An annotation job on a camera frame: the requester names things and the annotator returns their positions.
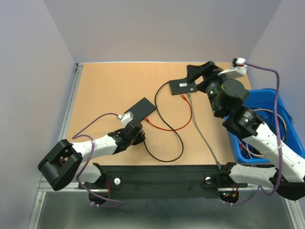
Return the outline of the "black network switch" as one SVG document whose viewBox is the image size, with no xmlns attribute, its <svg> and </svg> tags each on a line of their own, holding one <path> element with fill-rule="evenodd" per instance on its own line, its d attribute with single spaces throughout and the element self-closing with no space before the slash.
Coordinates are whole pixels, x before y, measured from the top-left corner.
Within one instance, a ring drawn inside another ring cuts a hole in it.
<svg viewBox="0 0 305 229">
<path fill-rule="evenodd" d="M 196 83 L 188 83 L 187 78 L 169 81 L 171 95 L 180 95 L 197 92 Z"/>
</svg>

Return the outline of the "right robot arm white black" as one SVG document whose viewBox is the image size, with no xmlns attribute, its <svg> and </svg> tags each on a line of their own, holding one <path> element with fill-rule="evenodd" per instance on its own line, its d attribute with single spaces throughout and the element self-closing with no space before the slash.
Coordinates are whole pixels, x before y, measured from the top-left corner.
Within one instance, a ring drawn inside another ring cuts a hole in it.
<svg viewBox="0 0 305 229">
<path fill-rule="evenodd" d="M 278 120 L 273 133 L 256 111 L 244 105 L 250 95 L 238 80 L 247 72 L 248 64 L 243 58 L 235 58 L 232 67 L 223 70 L 214 62 L 187 66 L 187 82 L 199 77 L 198 91 L 207 94 L 214 117 L 225 121 L 228 132 L 258 150 L 273 167 L 252 167 L 228 162 L 222 166 L 219 180 L 222 185 L 254 184 L 259 188 L 272 189 L 288 200 L 299 200 L 305 196 L 305 160 L 282 141 Z"/>
</svg>

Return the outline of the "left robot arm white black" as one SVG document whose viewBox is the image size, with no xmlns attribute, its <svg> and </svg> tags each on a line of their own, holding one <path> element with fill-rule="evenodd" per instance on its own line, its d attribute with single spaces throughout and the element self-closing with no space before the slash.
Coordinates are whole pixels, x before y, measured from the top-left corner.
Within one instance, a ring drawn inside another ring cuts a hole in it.
<svg viewBox="0 0 305 229">
<path fill-rule="evenodd" d="M 129 146 L 143 142 L 144 139 L 142 124 L 136 120 L 131 120 L 124 128 L 92 141 L 70 143 L 63 139 L 38 164 L 38 170 L 54 191 L 78 181 L 101 188 L 106 183 L 101 166 L 81 164 L 95 157 L 123 152 Z"/>
</svg>

